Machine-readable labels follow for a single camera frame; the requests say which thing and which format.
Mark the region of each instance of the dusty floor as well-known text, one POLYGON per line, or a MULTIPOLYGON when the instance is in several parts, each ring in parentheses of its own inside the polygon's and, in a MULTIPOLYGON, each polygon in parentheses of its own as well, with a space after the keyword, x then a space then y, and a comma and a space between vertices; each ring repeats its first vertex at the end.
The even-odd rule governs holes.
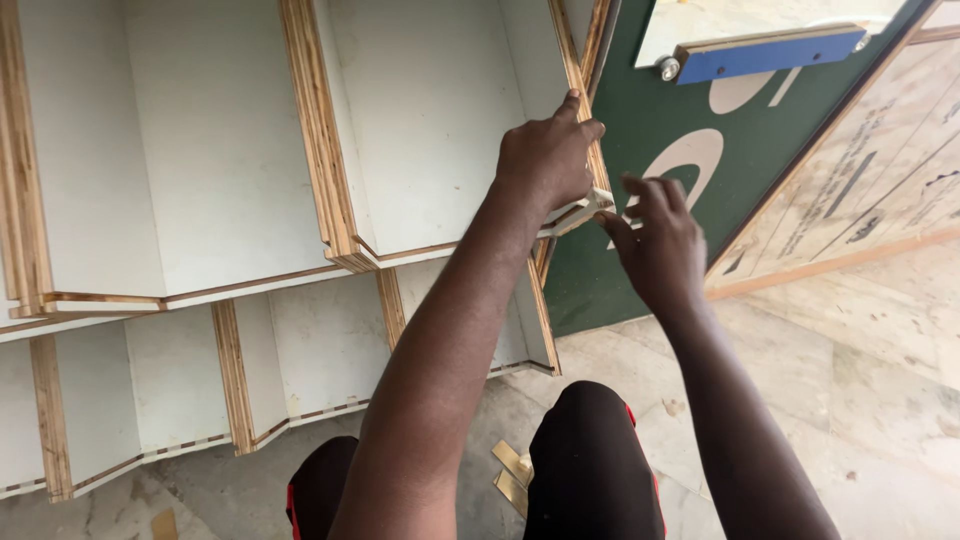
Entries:
MULTIPOLYGON (((736 350, 845 538, 960 538, 960 241, 714 304, 736 350)), ((573 380, 614 388, 660 476, 671 539, 722 538, 676 360, 647 318, 558 340, 564 377, 487 383, 460 468, 461 538, 520 538, 495 490, 501 438, 526 447, 573 380)), ((148 540, 173 507, 180 538, 285 539, 284 486, 362 413, 281 435, 233 457, 218 447, 134 470, 76 501, 0 501, 0 539, 148 540)))

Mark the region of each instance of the black shorts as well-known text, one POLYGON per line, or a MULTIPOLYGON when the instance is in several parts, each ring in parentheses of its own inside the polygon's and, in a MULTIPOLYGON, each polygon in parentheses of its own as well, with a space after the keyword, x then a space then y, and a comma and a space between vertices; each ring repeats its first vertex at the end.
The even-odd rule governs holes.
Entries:
MULTIPOLYGON (((657 479, 634 431, 630 408, 607 386, 570 384, 543 416, 530 445, 525 540, 662 539, 657 479)), ((326 538, 356 450, 336 437, 306 458, 287 486, 294 538, 326 538)))

